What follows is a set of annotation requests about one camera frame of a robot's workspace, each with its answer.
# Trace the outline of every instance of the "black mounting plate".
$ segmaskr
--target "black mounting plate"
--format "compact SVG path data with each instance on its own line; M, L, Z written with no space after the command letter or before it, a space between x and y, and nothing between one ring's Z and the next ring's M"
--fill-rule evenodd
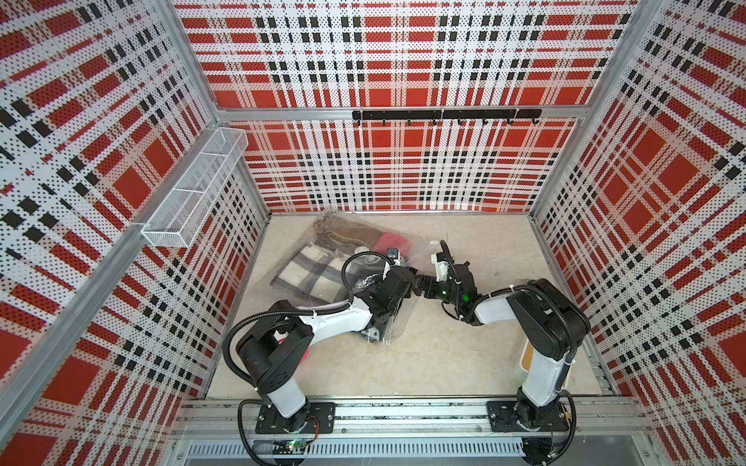
M331 434L334 430L334 412L336 411L336 404L334 403L311 403L309 414L319 420L319 433L320 434ZM282 428L282 424L279 422L283 417L272 406L262 405L259 410L259 418L257 419L257 426L255 430L257 434L287 434L285 429ZM303 429L298 434L315 434L316 424L313 420L308 421Z
M488 401L487 418L493 432L526 432L526 430L515 422L514 408L517 401ZM557 403L552 412L547 415L547 423L539 428L539 432L567 432L570 430L567 418Z

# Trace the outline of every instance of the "vent grille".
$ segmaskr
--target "vent grille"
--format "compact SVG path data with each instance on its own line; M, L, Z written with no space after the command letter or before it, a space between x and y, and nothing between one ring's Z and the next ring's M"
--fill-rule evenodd
M520 437L500 438L320 438L307 458L414 458L523 456ZM287 458L288 455L277 455ZM190 459L248 458L240 441L195 441Z

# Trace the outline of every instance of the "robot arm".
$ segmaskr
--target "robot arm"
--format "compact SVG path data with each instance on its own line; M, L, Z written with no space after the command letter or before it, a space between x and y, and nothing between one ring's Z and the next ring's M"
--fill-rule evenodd
M445 242L433 255L436 276L418 275L414 292L453 304L457 318L470 325L517 319L534 348L531 366L516 397L517 422L538 429L559 402L575 352L590 331L588 318L546 279L480 295L469 263L454 264Z
M236 345L239 358L257 392L282 416L287 432L297 432L308 422L310 404L293 376L307 348L340 333L373 334L396 314L410 292L453 304L459 320L467 324L517 319L535 351L528 377L516 394L516 420L526 430L546 422L559 403L575 351L590 331L588 319L544 279L480 295L469 263L454 264L448 246L441 244L443 252L433 258L435 277L415 276L399 265L398 251L389 250L396 260L386 264L383 281L356 293L343 309L323 313L315 308L313 315L293 315L282 311L308 309L278 301L267 312L276 311L275 315L259 318L241 338Z
M308 422L310 404L295 380L295 369L312 344L346 332L359 332L370 339L380 338L379 328L395 316L401 301L411 296L414 273L401 266L399 252L387 251L383 281L356 293L349 305L334 313L322 313L340 303L316 308L313 315L293 315L281 310L294 309L287 300L278 301L268 313L238 341L236 352L255 383L257 392L282 416L283 428L297 432Z

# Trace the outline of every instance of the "pink fabric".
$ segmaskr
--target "pink fabric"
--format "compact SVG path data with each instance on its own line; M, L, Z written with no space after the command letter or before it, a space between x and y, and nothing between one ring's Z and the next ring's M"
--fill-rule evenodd
M397 248L402 256L407 256L410 252L410 246L411 244L406 238L394 233L384 232L373 247L373 251L385 254L386 249Z

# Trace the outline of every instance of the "black cable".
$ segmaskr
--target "black cable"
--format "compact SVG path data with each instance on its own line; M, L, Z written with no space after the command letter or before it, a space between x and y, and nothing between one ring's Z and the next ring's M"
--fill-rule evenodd
M554 300L552 300L546 293L544 293L541 289L535 286L532 286L532 285L515 286L513 289L526 290L526 291L529 291L529 292L532 292L538 295L552 309L552 312L557 316L557 320L559 320L559 324L562 326L562 329L565 331L565 334L567 335L568 343L570 344L570 351L567 353L567 356L565 357L565 364L569 366L572 363L572 360L575 359L575 354L577 353L577 342L575 341L575 334L572 332L572 329L570 328L570 323L568 323L565 316L562 315L562 312L560 311L560 307L557 306L557 303L555 303Z
M238 403L238 435L241 437L241 443L243 443L243 447L246 449L246 453L251 457L251 459L254 460L259 466L277 466L272 463L268 463L261 459L254 450L249 446L248 444L248 438L246 438L246 432L243 429L243 406L246 404L253 404L253 405L263 405L264 402L262 400L243 400L241 403ZM319 430L316 429L316 437L319 436L318 434ZM292 463L289 466L298 466L300 463L302 463L305 460L305 458L301 458L301 460L297 463Z
M445 244L444 239L440 240L440 248L443 249L443 255L445 256L445 260L446 262L448 262L448 266L451 268L451 276L454 278L454 282L456 283L456 302L454 302L454 311L456 311L456 315L461 315L461 312L459 309L459 303L461 301L459 298L461 280L459 279L459 275L456 273L456 266L454 264L454 258L451 256L451 250L448 249L448 245Z
M464 316L464 320L467 321L467 322L471 321L471 318L474 316L474 313L477 311L477 306L479 306L479 304L482 301L490 299L491 297L495 297L497 295L502 295L502 294L508 293L508 292L510 292L510 288L502 288L502 289L494 290L493 292L487 293L484 296L478 297L477 300L474 303L471 304L471 308L470 308L468 314L466 314Z
M458 317L456 317L455 315L453 315L453 314L451 314L450 312L448 312L447 310L445 310L445 302L444 302L444 301L440 301L440 306L441 306L441 307L443 308L443 312L445 312L445 314L446 314L446 315L447 315L448 317L450 317L450 318L454 319L455 321L459 320L459 318L458 318Z
M228 366L231 372L236 374L245 382L251 384L252 387L255 387L257 386L257 384L254 382L254 379L252 379L249 374L238 367L238 365L233 361L233 358L231 357L231 342L233 341L234 336L236 336L236 333L238 333L239 330L241 330L243 327L246 327L252 322L258 321L262 317L270 317L273 315L329 315L335 314L339 311L343 311L348 307L350 307L349 303L345 303L340 307L335 307L332 309L319 309L316 311L300 309L273 309L271 311L260 312L259 314L249 316L241 320L238 324L234 325L233 328L225 336L225 341L223 342L223 359L225 360L225 365Z
M349 256L347 258L347 260L345 261L345 264L342 266L341 275L342 275L342 285L345 286L345 289L347 290L347 293L349 293L349 295L350 295L350 301L352 301L353 291L352 291L352 285L350 285L349 283L347 283L347 267L350 265L350 263L352 261L354 261L358 257L362 257L362 256L378 256L381 259L383 259L386 262L388 262L389 265L394 265L395 264L394 263L394 259L392 259L391 257L384 256L383 254L381 254L379 252L376 252L376 251L362 251L362 252L359 252L357 254L353 254L353 255Z
M559 395L561 397L566 397L567 401L570 403L570 432L567 435L567 438L562 443L562 446L559 448L559 451L556 455L554 455L553 458L550 458L549 461L546 462L547 465L550 465L554 463L560 456L565 454L565 451L570 447L570 443L572 443L572 439L575 436L575 429L577 428L577 416L575 412L575 402L572 399L572 395L567 390L562 390Z

